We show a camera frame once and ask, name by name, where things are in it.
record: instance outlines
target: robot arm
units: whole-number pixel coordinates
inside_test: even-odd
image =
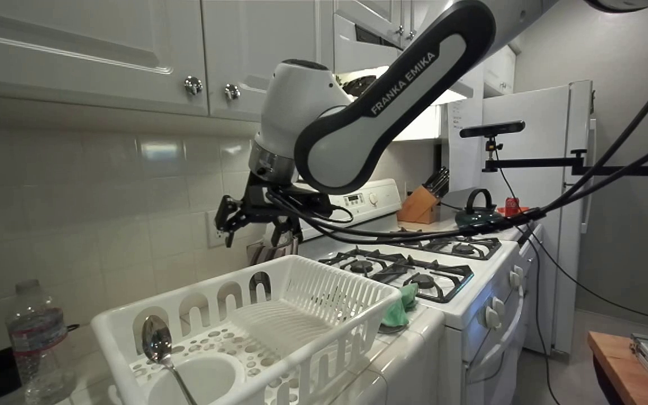
[[[444,14],[354,101],[324,64],[280,62],[251,154],[249,191],[243,199],[229,195],[220,199],[219,230],[228,231],[232,242],[240,226],[277,224],[296,208],[332,216],[327,194],[363,187],[388,144],[418,112],[553,2],[451,0]],[[313,191],[292,187],[296,170]]]

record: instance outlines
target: white refrigerator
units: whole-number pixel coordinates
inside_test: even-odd
[[[593,81],[496,98],[471,98],[452,103],[448,115],[451,188],[484,187],[493,194],[496,205],[505,205],[505,198],[511,194],[501,170],[483,173],[487,140],[462,137],[462,128],[525,122],[523,132],[497,134],[497,144],[505,146],[501,150],[502,159],[574,157],[574,148],[587,148],[585,164],[589,166],[589,154],[596,153]],[[505,176],[523,206],[542,206],[551,202],[578,178],[573,176],[573,168],[562,166],[505,168]],[[580,236],[587,231],[587,211],[589,199],[578,199],[540,220],[544,226],[542,242],[574,278],[578,275]],[[577,285],[560,275],[544,254],[540,254],[540,285],[533,283],[533,275],[529,280],[531,290],[539,295],[539,319],[544,346],[539,339],[531,308],[526,349],[573,352]]]

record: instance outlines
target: white wall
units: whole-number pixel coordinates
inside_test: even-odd
[[[175,144],[147,159],[142,144]],[[38,276],[67,322],[245,266],[209,247],[205,211],[243,195],[249,137],[0,128],[0,349],[15,283]],[[394,144],[377,176],[424,181],[432,141]]]
[[[593,79],[602,122],[598,154],[648,98],[648,8],[609,16],[580,0],[560,0],[523,36],[517,89]],[[625,164],[648,150],[648,118],[614,154]],[[625,178],[595,195],[580,280],[648,311],[648,178]],[[605,308],[578,293],[584,305]]]

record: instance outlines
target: stove knob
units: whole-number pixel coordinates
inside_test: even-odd
[[[502,329],[502,315],[496,308],[487,305],[484,323],[489,330],[501,330]]]
[[[513,266],[513,269],[508,271],[508,283],[513,288],[520,288],[525,285],[525,269],[520,266]]]
[[[507,303],[502,299],[493,297],[492,308],[505,317]]]

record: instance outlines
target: orange object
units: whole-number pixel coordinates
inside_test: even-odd
[[[508,214],[507,206],[497,206],[497,214],[507,218],[525,214],[525,211],[529,211],[529,206],[517,206],[513,214]]]
[[[416,187],[414,194],[400,205],[397,218],[400,222],[435,222],[439,198],[426,188]]]
[[[520,211],[520,198],[507,198],[505,216],[515,216]]]

